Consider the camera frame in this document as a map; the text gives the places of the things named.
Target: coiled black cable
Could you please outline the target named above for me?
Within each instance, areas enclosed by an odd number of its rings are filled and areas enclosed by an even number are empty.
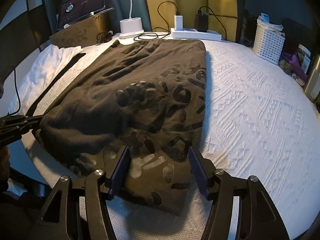
[[[106,43],[112,40],[113,31],[109,31],[108,33],[98,33],[96,36],[97,44]]]
[[[155,30],[155,29],[162,29],[164,31],[166,31],[167,33],[166,34],[158,34],[158,33],[155,33],[155,32],[145,32],[145,33],[142,33],[140,34],[139,36],[136,36],[133,38],[134,41],[139,41],[139,40],[153,40],[153,39],[164,39],[165,37],[169,36],[171,34],[171,31],[170,31],[170,28],[169,28],[169,23],[163,18],[163,16],[160,14],[159,12],[159,8],[162,4],[164,3],[172,3],[175,5],[176,9],[177,9],[177,12],[179,11],[178,10],[178,7],[177,5],[174,3],[174,2],[171,2],[171,1],[164,1],[162,3],[159,4],[158,6],[158,14],[160,15],[160,17],[165,21],[165,23],[167,24],[167,27],[168,29],[165,29],[165,28],[162,28],[162,27],[156,27],[156,28],[153,28],[152,30]],[[152,39],[144,39],[143,37],[152,37]]]

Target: black charging cable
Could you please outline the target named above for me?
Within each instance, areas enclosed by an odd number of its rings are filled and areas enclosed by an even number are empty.
[[[174,4],[175,7],[176,7],[176,9],[177,9],[177,10],[176,10],[176,15],[180,15],[180,12],[179,12],[179,10],[178,10],[177,5],[176,5],[174,2],[164,1],[164,2],[162,2],[162,3],[159,4],[158,9],[157,9],[158,14],[159,14],[160,17],[164,20],[164,22],[167,24],[168,29],[165,29],[165,28],[162,28],[162,27],[155,27],[155,28],[153,28],[152,30],[161,29],[161,30],[166,31],[167,33],[166,33],[166,34],[158,34],[158,33],[155,33],[155,32],[145,32],[145,33],[140,34],[140,35],[137,36],[137,37],[134,37],[134,38],[133,38],[134,41],[139,41],[139,40],[153,40],[153,39],[164,39],[165,37],[167,37],[167,36],[169,36],[169,35],[171,34],[170,27],[169,27],[169,23],[164,19],[164,17],[163,17],[163,16],[160,14],[160,12],[159,12],[160,6],[161,6],[162,4],[164,4],[164,3],[172,3],[172,4]]]
[[[198,10],[198,14],[202,14],[202,11],[201,11],[202,8],[208,8],[208,9],[212,12],[211,14],[210,14],[210,13],[208,13],[208,14],[215,16],[215,18],[216,18],[216,19],[218,20],[218,22],[221,24],[221,26],[222,26],[223,29],[224,29],[224,33],[225,33],[225,35],[226,35],[225,40],[227,40],[227,30],[226,30],[226,28],[224,27],[224,25],[222,24],[222,22],[219,20],[218,16],[219,16],[219,17],[226,17],[226,18],[235,18],[235,19],[237,19],[237,17],[234,17],[234,16],[224,16],[224,15],[216,15],[216,14],[212,11],[212,9],[211,9],[210,7],[208,7],[208,6],[201,6],[201,7],[199,8],[199,10]]]
[[[18,97],[18,101],[19,101],[19,108],[17,111],[11,113],[11,114],[8,114],[8,115],[14,115],[16,114],[17,112],[20,111],[20,108],[21,108],[21,102],[20,102],[20,97],[19,97],[19,93],[18,93],[18,88],[17,88],[17,76],[16,76],[16,69],[14,68],[13,69],[14,71],[14,86],[15,86],[15,89],[16,89],[16,93],[17,93],[17,97]]]
[[[112,35],[113,35],[113,31],[109,31],[108,33],[98,33],[96,36],[97,45],[111,41]]]

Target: black charger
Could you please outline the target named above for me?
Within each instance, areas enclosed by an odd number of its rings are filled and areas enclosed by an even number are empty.
[[[208,16],[209,14],[202,13],[201,10],[198,10],[195,19],[195,29],[198,32],[206,33],[208,30]]]

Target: folded garment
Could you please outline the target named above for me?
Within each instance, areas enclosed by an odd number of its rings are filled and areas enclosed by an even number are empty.
[[[205,85],[199,40],[115,41],[50,105],[35,137],[78,176],[129,146],[120,197],[179,215],[191,180],[188,148],[200,143]]]
[[[293,73],[295,73],[303,81],[307,81],[308,76],[303,72],[302,68],[300,67],[299,60],[295,54],[291,55],[289,53],[282,52],[279,60],[282,59],[284,59],[292,66]]]

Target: textured white quilt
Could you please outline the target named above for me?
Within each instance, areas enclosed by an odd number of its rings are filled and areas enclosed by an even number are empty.
[[[84,48],[87,54],[51,88],[35,114],[42,114],[113,41]],[[251,49],[230,42],[204,44],[207,87],[202,153],[232,176],[258,176],[294,239],[310,227],[320,210],[320,126],[312,105],[290,76]],[[61,175],[71,174],[41,149],[32,134],[24,135],[22,141],[50,186]],[[200,239],[210,207],[194,182],[181,217],[118,197],[108,202],[118,239]],[[237,211],[234,205],[229,239],[235,237]]]

